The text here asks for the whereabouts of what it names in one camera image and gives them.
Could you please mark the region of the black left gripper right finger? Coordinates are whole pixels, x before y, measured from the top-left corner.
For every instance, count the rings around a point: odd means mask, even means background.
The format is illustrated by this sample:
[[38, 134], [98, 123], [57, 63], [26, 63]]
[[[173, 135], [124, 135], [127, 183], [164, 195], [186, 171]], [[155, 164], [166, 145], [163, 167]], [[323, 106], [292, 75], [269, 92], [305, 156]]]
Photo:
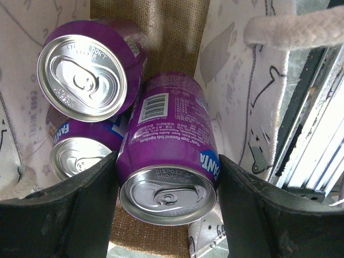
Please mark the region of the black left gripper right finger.
[[343, 209], [303, 199], [220, 155], [229, 257], [343, 257]]

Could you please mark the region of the canvas bag with rope handles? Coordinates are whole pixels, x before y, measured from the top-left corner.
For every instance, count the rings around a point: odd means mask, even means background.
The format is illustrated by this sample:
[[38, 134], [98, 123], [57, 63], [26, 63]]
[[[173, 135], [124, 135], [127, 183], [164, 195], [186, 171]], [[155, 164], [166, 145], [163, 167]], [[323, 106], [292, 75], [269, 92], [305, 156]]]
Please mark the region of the canvas bag with rope handles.
[[[40, 89], [37, 60], [48, 36], [76, 20], [129, 19], [150, 42], [142, 82], [181, 71], [205, 93], [219, 156], [268, 182], [281, 110], [301, 49], [343, 45], [343, 7], [310, 1], [1, 1], [1, 201], [23, 199], [60, 181], [49, 153], [67, 117]], [[151, 225], [117, 204], [118, 245], [166, 257], [220, 257], [223, 216]]]

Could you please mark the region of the purple soda can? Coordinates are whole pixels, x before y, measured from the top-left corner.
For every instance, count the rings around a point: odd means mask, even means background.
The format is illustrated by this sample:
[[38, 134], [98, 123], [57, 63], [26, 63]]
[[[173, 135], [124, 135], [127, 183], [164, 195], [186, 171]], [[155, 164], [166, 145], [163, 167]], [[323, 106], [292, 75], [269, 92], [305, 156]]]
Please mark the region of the purple soda can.
[[71, 21], [48, 36], [37, 62], [38, 82], [66, 116], [106, 120], [134, 102], [149, 52], [147, 34], [129, 19]]

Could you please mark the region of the purple Fanta can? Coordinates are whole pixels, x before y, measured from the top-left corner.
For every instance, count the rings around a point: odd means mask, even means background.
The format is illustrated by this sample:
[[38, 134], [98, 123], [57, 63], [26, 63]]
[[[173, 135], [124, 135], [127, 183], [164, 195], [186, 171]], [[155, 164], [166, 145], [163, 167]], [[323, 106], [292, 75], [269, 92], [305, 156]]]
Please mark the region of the purple Fanta can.
[[122, 113], [92, 123], [67, 119], [54, 136], [49, 159], [54, 174], [66, 180], [118, 151], [127, 132], [129, 117]]
[[201, 86], [180, 71], [140, 88], [116, 161], [119, 199], [133, 217], [175, 226], [209, 213], [220, 161]]

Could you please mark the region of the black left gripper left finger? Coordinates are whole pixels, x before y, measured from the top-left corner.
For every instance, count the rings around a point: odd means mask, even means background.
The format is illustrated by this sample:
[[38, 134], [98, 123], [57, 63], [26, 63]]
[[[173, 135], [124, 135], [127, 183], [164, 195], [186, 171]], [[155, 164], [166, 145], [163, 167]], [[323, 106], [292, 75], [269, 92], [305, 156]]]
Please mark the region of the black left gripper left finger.
[[106, 257], [117, 155], [23, 199], [1, 201], [1, 257]]

